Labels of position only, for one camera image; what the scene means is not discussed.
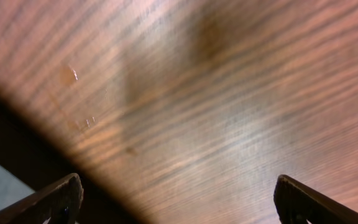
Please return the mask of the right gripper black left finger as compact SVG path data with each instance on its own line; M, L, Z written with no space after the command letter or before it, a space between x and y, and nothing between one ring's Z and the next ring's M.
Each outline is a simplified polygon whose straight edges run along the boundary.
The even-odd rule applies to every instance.
M78 174L69 174L0 210L0 224L75 224L83 201Z

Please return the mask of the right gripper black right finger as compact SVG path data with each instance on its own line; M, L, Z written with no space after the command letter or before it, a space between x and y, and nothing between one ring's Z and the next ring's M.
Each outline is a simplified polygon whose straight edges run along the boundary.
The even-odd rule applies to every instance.
M358 213L288 175L278 176L273 201L282 224L358 224Z

